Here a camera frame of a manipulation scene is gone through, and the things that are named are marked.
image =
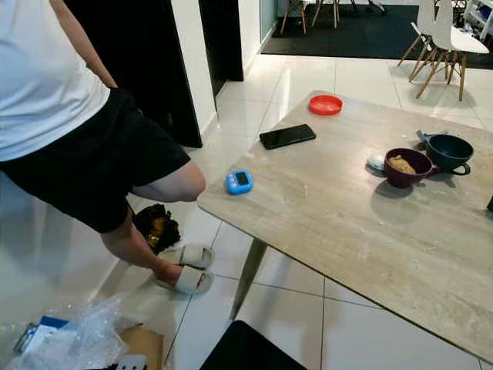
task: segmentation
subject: white slipper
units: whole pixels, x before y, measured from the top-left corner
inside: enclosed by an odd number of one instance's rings
[[[213,264],[214,251],[201,245],[191,244],[178,250],[162,252],[159,258],[172,264],[205,270]]]
[[[200,279],[204,275],[203,281],[197,287]],[[178,291],[179,293],[186,294],[196,294],[204,293],[209,290],[210,286],[213,284],[214,274],[210,271],[201,271],[196,268],[189,266],[184,266],[181,274],[178,277],[176,285],[173,287],[164,281],[157,280],[156,284],[159,286],[170,289],[171,291]]]

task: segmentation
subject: red bowl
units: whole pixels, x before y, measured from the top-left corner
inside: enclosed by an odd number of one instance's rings
[[[342,105],[342,100],[332,95],[319,95],[310,99],[310,111],[321,116],[338,114]]]
[[[416,170],[416,174],[405,173],[393,167],[389,162],[389,159],[393,156],[401,156],[405,159]],[[390,185],[404,189],[419,183],[433,173],[437,173],[438,168],[427,156],[417,150],[397,148],[385,155],[384,171]]]

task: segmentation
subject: white t-shirt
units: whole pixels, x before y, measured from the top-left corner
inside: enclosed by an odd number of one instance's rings
[[[49,0],[0,0],[0,161],[25,156],[74,130],[108,96]]]

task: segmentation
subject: smartphone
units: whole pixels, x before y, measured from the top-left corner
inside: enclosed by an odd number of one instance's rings
[[[260,141],[265,149],[270,150],[302,141],[313,140],[316,137],[317,135],[308,125],[299,125],[261,133]]]

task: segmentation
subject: wall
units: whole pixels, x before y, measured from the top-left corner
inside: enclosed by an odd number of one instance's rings
[[[0,172],[0,323],[85,303],[115,261],[98,234]]]
[[[260,49],[260,2],[259,0],[238,0],[238,8],[243,70],[247,70]]]
[[[172,0],[179,43],[200,132],[216,116],[198,0]]]

